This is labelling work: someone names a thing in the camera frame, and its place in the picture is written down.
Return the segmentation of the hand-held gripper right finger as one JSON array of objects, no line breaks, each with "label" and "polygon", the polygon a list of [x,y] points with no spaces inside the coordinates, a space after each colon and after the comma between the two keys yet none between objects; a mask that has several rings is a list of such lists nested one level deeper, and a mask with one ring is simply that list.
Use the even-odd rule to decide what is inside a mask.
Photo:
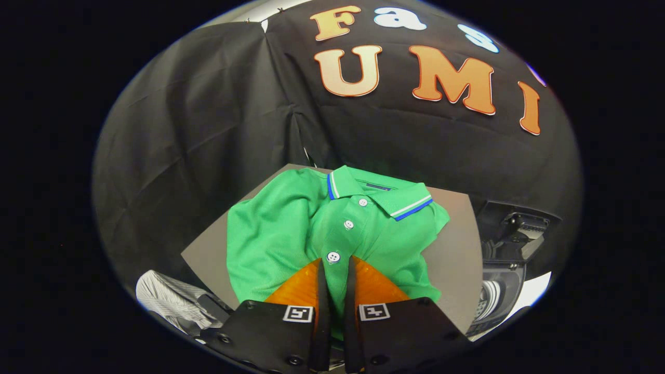
[{"label": "hand-held gripper right finger", "polygon": [[366,261],[349,260],[347,373],[419,373],[466,352],[469,339],[428,297],[409,298]]}]

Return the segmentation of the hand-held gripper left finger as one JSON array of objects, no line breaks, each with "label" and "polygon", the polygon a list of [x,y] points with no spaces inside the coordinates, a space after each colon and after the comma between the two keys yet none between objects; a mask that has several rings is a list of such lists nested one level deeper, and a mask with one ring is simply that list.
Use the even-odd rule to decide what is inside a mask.
[{"label": "hand-held gripper left finger", "polygon": [[330,312],[321,259],[298,270],[265,301],[246,300],[222,326],[206,330],[206,345],[263,373],[328,371]]}]

